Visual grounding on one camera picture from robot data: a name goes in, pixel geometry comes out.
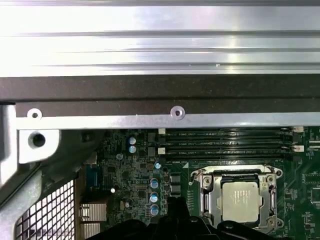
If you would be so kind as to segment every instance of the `screw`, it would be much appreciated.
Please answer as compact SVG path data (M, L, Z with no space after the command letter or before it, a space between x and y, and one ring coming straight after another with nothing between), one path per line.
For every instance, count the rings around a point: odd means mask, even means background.
M226 229L233 229L234 228L234 225L229 222L229 221L226 221L225 223L223 223L223 226L226 228Z
M203 181L204 181L204 183L205 184L210 184L211 183L211 178L210 177L208 177L208 176L206 176L204 179L203 179Z
M190 222L192 222L192 223L198 222L198 218L196 218L195 216L190 217L189 220L190 220Z
M269 176L266 178L266 180L267 180L268 182L273 182L273 181L274 181L274 178L273 178L271 175L269 175Z
M269 218L266 222L270 227L273 227L275 225L275 221L273 218Z

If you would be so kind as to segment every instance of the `metal chassis wall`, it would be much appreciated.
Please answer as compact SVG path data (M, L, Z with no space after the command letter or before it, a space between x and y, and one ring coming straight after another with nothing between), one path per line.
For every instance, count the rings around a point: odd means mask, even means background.
M317 74L21 77L0 85L20 130L320 125ZM170 115L174 106L183 119Z
M317 0L0 6L0 77L320 73Z

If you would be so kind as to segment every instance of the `capacitor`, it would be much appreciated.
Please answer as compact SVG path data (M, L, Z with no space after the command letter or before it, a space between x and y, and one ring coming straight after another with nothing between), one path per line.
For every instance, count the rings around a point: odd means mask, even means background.
M129 138L129 144L134 145L136 142L137 140L133 136Z
M155 191L150 194L150 201L156 203L158 201L158 193Z
M156 216L159 214L159 207L156 204L153 204L150 208L150 213L152 216Z
M129 152L130 152L131 154L134 154L136 151L137 151L137 148L136 148L135 146L130 146L130 147L129 147Z
M157 180L156 178L152 178L152 179L150 180L150 187L151 187L152 189L157 189L158 186L159 186L158 180Z
M118 153L118 154L115 156L115 158L116 158L117 160L122 160L122 159L124 159L124 155L123 155L122 153Z
M129 198L129 199L127 199L127 200L125 201L124 206L125 206L126 208L132 207L133 202L134 202L134 201L133 201L131 198Z
M160 169L161 168L161 164L159 162L156 162L154 164L155 169Z

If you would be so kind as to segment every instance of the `gray metal panel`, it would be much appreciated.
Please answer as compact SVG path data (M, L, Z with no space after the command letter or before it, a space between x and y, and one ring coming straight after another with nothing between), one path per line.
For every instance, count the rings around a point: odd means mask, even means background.
M19 130L293 127L319 126L320 112L186 114L181 120L170 114L58 116L37 121L18 117L16 121Z
M293 3L0 1L0 77L320 73L320 6Z

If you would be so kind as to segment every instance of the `mounting hole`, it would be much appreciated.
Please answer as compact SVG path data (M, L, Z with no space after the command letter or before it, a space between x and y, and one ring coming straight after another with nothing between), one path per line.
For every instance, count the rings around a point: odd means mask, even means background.
M41 133L36 133L32 136L32 143L35 147L41 148L46 143L46 138Z
M171 117L175 120L182 120L185 114L186 112L182 106L174 106L170 111Z
M32 108L28 111L26 116L31 119L39 120L42 118L42 112L37 108Z

